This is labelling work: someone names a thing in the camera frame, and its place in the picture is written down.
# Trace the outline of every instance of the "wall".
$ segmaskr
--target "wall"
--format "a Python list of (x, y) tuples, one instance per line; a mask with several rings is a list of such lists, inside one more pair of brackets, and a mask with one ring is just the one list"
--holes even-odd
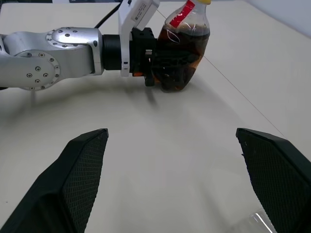
[(311, 37), (311, 0), (247, 0), (266, 14)]

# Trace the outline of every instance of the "robotic arm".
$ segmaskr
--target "robotic arm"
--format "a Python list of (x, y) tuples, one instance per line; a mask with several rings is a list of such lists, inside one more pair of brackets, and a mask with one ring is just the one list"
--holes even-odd
[(67, 78), (120, 70), (137, 73), (153, 85), (151, 58), (156, 39), (145, 28), (159, 0), (124, 0), (119, 8), (119, 35), (97, 28), (63, 27), (47, 33), (0, 35), (0, 86), (43, 90)]

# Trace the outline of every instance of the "silver robotic arm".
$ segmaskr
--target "silver robotic arm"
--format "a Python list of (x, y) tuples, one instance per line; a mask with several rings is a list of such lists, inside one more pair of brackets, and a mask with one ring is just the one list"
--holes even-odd
[[(131, 30), (143, 30), (158, 6), (158, 0), (122, 2), (118, 37), (121, 58), (117, 64), (122, 76), (130, 72)], [(109, 60), (103, 43), (97, 28), (64, 27), (47, 33), (0, 35), (0, 87), (43, 90), (63, 79), (102, 75), (104, 60)]]

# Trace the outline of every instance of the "table surface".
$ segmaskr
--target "table surface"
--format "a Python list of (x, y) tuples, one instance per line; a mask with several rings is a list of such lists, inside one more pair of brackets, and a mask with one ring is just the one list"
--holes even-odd
[[(161, 3), (148, 24), (155, 35), (165, 17), (180, 4)], [(5, 4), (0, 33), (93, 27), (115, 5)], [(272, 87), (260, 88), (265, 87), (261, 81), (277, 83), (273, 80), (276, 68), (267, 65), (277, 57), (272, 56), (271, 48), (278, 46), (275, 52), (280, 52), (280, 58), (275, 63), (279, 67), (288, 58), (281, 45), (274, 44), (277, 33), (272, 36), (273, 43), (267, 39), (273, 33), (270, 24), (281, 38), (286, 32), (287, 37), (307, 41), (244, 2), (214, 2), (207, 15), (212, 36), (205, 57), (182, 92), (148, 89), (143, 78), (121, 78), (118, 71), (64, 80), (35, 96), (21, 89), (0, 92), (0, 226), (66, 143), (98, 128), (108, 128), (109, 139), (87, 233), (224, 233), (261, 207), (235, 131), (244, 127), (287, 138), (299, 135), (295, 131), (292, 136), (293, 131), (288, 133), (277, 124), (280, 110), (272, 106), (275, 101), (286, 101), (282, 86), (275, 89), (281, 92), (279, 99), (266, 103)], [(243, 22), (238, 19), (241, 16), (250, 20)], [(117, 18), (113, 15), (101, 32), (117, 33)], [(259, 27), (258, 19), (268, 25)], [(250, 31), (240, 34), (234, 27)], [(267, 48), (248, 42), (265, 29), (268, 33), (260, 36), (270, 43)], [(243, 43), (249, 51), (242, 48)], [(294, 53), (299, 46), (294, 41), (291, 44)], [(267, 61), (262, 61), (262, 56), (267, 56)], [(293, 60), (291, 65), (298, 68), (303, 66), (301, 62)], [(269, 73), (269, 69), (270, 80), (258, 79), (259, 71)], [(295, 144), (306, 150), (298, 139)]]

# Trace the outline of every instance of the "brown liquid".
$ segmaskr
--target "brown liquid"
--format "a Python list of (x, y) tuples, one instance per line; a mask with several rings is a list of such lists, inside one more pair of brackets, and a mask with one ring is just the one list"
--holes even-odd
[(162, 28), (157, 40), (157, 50), (186, 50), (199, 56), (193, 63), (180, 67), (154, 68), (152, 70), (153, 75), (161, 82), (164, 89), (182, 90), (194, 75), (204, 55), (209, 38), (209, 31), (207, 33), (206, 28), (196, 27), (195, 30), (196, 34), (199, 30), (205, 30), (205, 32), (202, 32), (201, 35), (198, 33), (198, 36), (193, 36), (187, 34), (187, 32), (175, 33), (166, 25)]

